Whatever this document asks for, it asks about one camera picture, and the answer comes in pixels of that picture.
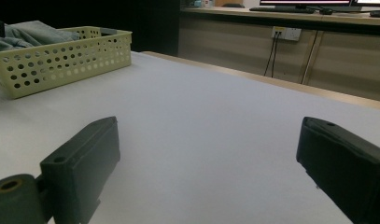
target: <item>monitor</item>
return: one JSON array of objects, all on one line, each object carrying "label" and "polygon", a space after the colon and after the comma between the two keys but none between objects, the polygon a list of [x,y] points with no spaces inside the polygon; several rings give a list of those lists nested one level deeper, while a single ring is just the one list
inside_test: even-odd
[{"label": "monitor", "polygon": [[[268,11],[314,13],[315,10],[324,7],[349,7],[351,0],[260,0],[260,6],[274,6]],[[250,11],[265,10],[259,7],[251,8]]]},{"label": "monitor", "polygon": [[[380,7],[380,0],[353,0],[352,6],[358,7]],[[380,10],[370,11],[371,17],[380,18]]]},{"label": "monitor", "polygon": [[380,0],[353,0],[352,6],[380,7]]},{"label": "monitor", "polygon": [[348,7],[350,0],[260,0],[260,6],[340,6]]}]

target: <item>plastic basket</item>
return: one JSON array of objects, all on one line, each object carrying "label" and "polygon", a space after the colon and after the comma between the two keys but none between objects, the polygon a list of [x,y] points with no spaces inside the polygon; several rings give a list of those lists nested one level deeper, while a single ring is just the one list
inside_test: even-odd
[{"label": "plastic basket", "polygon": [[64,28],[77,41],[0,51],[0,87],[11,98],[49,90],[131,64],[132,32],[93,26]]}]

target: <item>gray cloth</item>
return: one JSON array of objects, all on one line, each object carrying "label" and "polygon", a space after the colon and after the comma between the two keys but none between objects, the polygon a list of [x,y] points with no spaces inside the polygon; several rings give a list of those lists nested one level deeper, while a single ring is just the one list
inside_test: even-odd
[{"label": "gray cloth", "polygon": [[0,51],[79,40],[77,32],[58,30],[41,21],[10,24],[5,28],[6,37],[0,37]]}]

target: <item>desk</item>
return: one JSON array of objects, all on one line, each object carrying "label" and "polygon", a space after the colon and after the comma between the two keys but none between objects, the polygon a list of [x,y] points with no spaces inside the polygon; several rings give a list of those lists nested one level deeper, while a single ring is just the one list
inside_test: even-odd
[{"label": "desk", "polygon": [[318,13],[258,12],[249,11],[248,8],[211,7],[183,8],[180,16],[360,35],[380,35],[380,18],[371,18],[370,13],[320,15]]},{"label": "desk", "polygon": [[0,179],[39,175],[81,128],[116,116],[122,158],[91,224],[350,223],[295,160],[301,122],[326,119],[380,146],[380,102],[154,55],[0,94]]}]

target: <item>wall socket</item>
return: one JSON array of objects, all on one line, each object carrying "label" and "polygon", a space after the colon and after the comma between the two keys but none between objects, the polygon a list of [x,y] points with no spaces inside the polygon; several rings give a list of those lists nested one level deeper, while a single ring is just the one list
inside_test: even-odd
[{"label": "wall socket", "polygon": [[274,38],[276,33],[280,34],[279,39],[298,41],[300,40],[301,29],[274,26],[272,29],[271,38]]},{"label": "wall socket", "polygon": [[279,39],[284,39],[285,35],[286,35],[286,27],[274,26],[274,28],[272,29],[271,38],[275,38],[278,36]]}]

